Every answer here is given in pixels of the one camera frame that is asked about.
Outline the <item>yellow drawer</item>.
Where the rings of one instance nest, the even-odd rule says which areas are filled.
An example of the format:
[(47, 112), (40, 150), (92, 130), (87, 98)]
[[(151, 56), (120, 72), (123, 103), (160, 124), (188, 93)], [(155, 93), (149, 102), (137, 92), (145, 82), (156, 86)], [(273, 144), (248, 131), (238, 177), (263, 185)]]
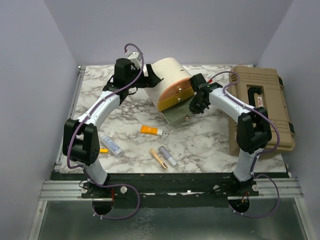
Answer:
[(157, 110), (159, 112), (164, 111), (184, 100), (187, 100), (190, 97), (194, 96), (194, 91), (192, 88), (188, 88), (186, 90), (183, 90), (182, 92), (178, 92), (177, 94), (174, 94), (170, 97), (163, 98), (162, 100), (159, 99), (157, 103)]

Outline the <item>grey bottom drawer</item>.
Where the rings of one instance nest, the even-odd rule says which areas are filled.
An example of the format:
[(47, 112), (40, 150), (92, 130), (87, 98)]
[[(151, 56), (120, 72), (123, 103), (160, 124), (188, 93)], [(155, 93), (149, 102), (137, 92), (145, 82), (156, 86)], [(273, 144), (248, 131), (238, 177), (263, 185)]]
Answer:
[(191, 101), (192, 101), (192, 98), (181, 101), (161, 111), (160, 113), (169, 124), (171, 125), (180, 124), (184, 121), (189, 120), (193, 116), (193, 113), (189, 109), (189, 105)]

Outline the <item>peach top drawer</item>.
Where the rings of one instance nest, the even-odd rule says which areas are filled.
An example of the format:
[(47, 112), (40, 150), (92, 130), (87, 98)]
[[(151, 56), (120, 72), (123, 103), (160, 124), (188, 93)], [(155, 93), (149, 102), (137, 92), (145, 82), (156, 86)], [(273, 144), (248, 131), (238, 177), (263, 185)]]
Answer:
[(173, 97), (179, 93), (182, 93), (183, 91), (186, 91), (188, 89), (192, 90), (191, 84), (189, 82), (190, 77), (183, 78), (181, 80), (178, 80), (171, 84), (170, 86), (166, 87), (160, 97), (159, 102), (164, 101), (170, 97)]

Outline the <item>cream round drawer organizer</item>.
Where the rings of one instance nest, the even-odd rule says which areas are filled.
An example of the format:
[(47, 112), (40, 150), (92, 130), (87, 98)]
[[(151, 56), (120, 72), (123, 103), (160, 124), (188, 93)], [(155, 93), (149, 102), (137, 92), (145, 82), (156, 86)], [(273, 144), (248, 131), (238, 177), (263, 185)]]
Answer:
[(181, 79), (191, 78), (192, 75), (173, 57), (163, 58), (151, 66), (155, 74), (163, 80), (155, 87), (146, 87), (144, 91), (157, 109), (160, 95), (166, 87)]

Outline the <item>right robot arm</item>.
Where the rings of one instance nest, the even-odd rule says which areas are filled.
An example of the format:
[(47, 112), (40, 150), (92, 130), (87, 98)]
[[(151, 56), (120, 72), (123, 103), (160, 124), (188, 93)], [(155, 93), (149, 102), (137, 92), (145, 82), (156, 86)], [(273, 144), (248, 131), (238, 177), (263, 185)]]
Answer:
[(216, 106), (237, 124), (236, 142), (240, 148), (237, 165), (233, 171), (236, 178), (229, 189), (240, 196), (248, 189), (247, 181), (252, 178), (254, 163), (272, 139), (268, 112), (263, 107), (250, 106), (226, 91), (219, 83), (208, 83), (199, 73), (189, 79), (195, 92), (189, 104), (193, 114), (202, 114), (210, 105)]

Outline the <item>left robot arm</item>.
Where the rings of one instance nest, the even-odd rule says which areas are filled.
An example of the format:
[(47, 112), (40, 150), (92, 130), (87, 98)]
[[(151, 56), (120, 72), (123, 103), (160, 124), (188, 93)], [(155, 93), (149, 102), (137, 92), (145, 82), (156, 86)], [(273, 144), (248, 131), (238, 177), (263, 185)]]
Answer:
[(103, 87), (98, 100), (78, 119), (69, 118), (63, 129), (62, 153), (67, 167), (82, 168), (94, 183), (97, 196), (106, 197), (111, 190), (108, 173), (98, 161), (100, 140), (98, 130), (110, 113), (118, 108), (129, 95), (131, 88), (154, 88), (163, 80), (151, 64), (119, 58), (114, 73)]

